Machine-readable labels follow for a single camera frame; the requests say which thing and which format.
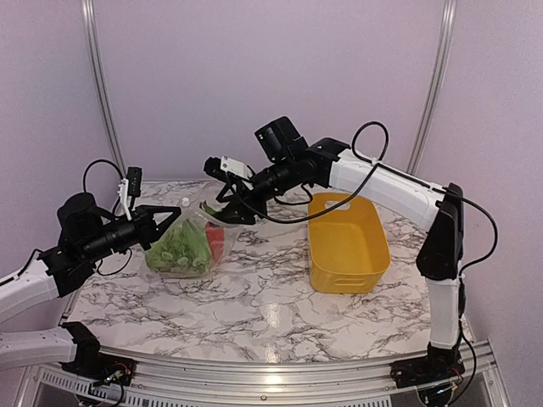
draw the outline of yellow bin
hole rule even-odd
[[[347,198],[318,193],[309,215]],[[309,221],[311,285],[321,293],[369,293],[390,266],[383,225],[372,202],[356,197]]]

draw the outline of leafy green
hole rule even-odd
[[[211,265],[211,251],[205,228],[189,219],[172,225],[145,254],[151,270],[201,276]]]

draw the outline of red object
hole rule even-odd
[[[224,229],[208,222],[205,225],[205,236],[207,237],[207,243],[210,245],[211,258],[214,263],[217,263],[224,253]]]

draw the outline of white marble tabletop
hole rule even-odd
[[[137,204],[176,205],[201,187],[146,182]],[[277,217],[306,212],[274,203],[269,209]],[[428,292],[414,263],[424,235],[387,209],[378,212],[392,264],[370,294],[316,293],[307,225],[259,221],[244,229],[224,264],[200,279],[157,278],[136,248],[121,273],[88,279],[70,321],[83,322],[104,346],[200,360],[317,362],[424,350]],[[101,270],[125,261],[112,256]]]

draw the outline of bag of vegetables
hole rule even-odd
[[[207,193],[203,193],[211,200],[215,196],[212,189],[207,186],[204,189]],[[145,262],[150,270],[163,276],[203,276],[228,256],[241,229],[215,219],[215,211],[205,200],[191,203],[184,198],[180,206],[182,215],[151,245],[145,253]]]

